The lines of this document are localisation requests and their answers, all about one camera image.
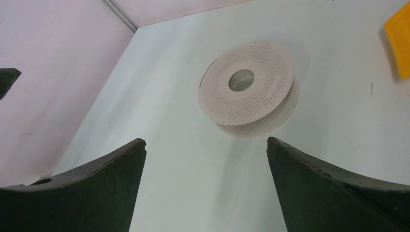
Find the white wall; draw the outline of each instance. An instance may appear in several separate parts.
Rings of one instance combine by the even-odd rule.
[[[138,26],[249,0],[115,0]]]
[[[131,232],[285,232],[268,135],[226,135],[197,101],[216,58],[267,41],[289,52],[300,85],[296,110],[270,134],[349,171],[410,184],[410,80],[393,79],[381,36],[407,1],[257,0],[142,27],[59,170],[140,137],[147,157]]]
[[[54,171],[132,36],[99,0],[0,1],[0,186]]]

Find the light pink wall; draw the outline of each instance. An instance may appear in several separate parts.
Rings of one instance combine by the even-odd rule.
[[[139,26],[250,0],[116,0]]]
[[[99,0],[0,1],[0,186],[53,172],[132,36]]]

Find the yellow box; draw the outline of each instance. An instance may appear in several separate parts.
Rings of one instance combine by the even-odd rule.
[[[384,24],[402,79],[410,77],[410,2]]]

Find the white spool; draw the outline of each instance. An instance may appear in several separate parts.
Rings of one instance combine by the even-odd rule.
[[[247,43],[209,66],[199,86],[199,105],[223,131],[255,137],[276,129],[292,114],[298,99],[293,77],[291,58],[283,48]]]

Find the spool center hole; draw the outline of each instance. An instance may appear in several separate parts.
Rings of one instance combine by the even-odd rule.
[[[255,74],[251,70],[242,69],[235,72],[229,79],[229,88],[235,92],[243,91],[249,88],[253,80],[255,79]]]

